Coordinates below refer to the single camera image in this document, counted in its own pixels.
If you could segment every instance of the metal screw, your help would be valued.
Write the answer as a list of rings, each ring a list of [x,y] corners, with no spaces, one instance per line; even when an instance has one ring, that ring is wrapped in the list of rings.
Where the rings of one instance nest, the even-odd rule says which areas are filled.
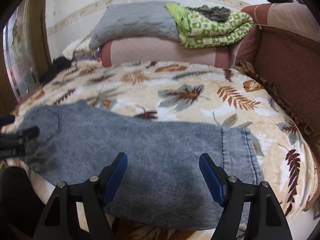
[[[96,182],[98,179],[99,179],[99,177],[96,175],[90,177],[91,182]]]
[[[269,184],[269,182],[267,182],[267,181],[263,181],[263,182],[262,182],[262,186],[263,186],[263,187],[269,187],[270,184]]]
[[[235,177],[235,176],[230,176],[230,177],[229,177],[229,181],[230,181],[230,182],[235,183],[237,180],[238,180],[238,179],[237,179],[237,177]]]
[[[57,186],[64,187],[65,185],[66,185],[66,183],[64,181],[60,181]]]

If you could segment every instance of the floral bedspread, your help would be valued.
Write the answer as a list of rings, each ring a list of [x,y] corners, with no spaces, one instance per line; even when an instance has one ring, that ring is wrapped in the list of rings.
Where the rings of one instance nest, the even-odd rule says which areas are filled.
[[[103,68],[96,61],[78,61],[17,107],[13,132],[27,110],[40,105],[72,104],[85,99],[93,107],[152,121],[207,122],[223,127],[248,127],[259,164],[288,220],[300,213],[317,189],[310,149],[294,122],[264,88],[236,67],[215,68],[177,62],[134,62]],[[8,165],[25,168],[37,195],[47,202],[54,186],[18,159]],[[87,229],[84,210],[79,220]],[[117,239],[203,239],[213,230],[153,228],[108,216]],[[239,239],[245,225],[239,229]]]

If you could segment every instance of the quilted gray cushion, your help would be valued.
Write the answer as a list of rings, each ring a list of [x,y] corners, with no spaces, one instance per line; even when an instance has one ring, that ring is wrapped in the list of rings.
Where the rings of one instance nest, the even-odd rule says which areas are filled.
[[[90,48],[137,36],[180,41],[176,24],[165,8],[168,1],[111,4],[91,34]]]

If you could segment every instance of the folded green blanket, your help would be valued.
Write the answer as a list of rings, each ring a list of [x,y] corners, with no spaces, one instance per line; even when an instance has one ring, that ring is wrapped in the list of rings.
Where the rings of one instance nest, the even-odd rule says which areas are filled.
[[[181,44],[186,48],[233,44],[243,39],[254,25],[252,17],[245,12],[231,12],[228,20],[220,23],[175,3],[168,3],[166,7],[177,24]]]

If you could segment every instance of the brown ruffled fabric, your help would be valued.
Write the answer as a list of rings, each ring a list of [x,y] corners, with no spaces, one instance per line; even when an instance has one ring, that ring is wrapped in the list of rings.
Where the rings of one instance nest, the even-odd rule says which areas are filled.
[[[254,79],[255,81],[259,82],[264,89],[268,92],[268,94],[278,103],[278,105],[294,120],[296,125],[299,127],[299,130],[302,134],[302,137],[306,140],[308,143],[311,154],[313,157],[313,160],[316,165],[316,170],[318,174],[318,180],[320,179],[320,134],[315,132],[315,130],[305,121],[299,113],[296,111],[296,109],[293,107],[293,105],[287,101],[285,98],[283,98],[278,93],[277,87],[273,83],[268,83],[264,78],[259,76],[255,71],[251,63],[247,61],[240,61],[241,68],[239,69],[240,72],[246,74],[250,78]],[[318,189],[313,197],[309,197],[309,200],[307,202],[307,206],[305,210],[309,209],[314,202],[317,200],[317,198],[320,195],[320,187],[318,186]]]

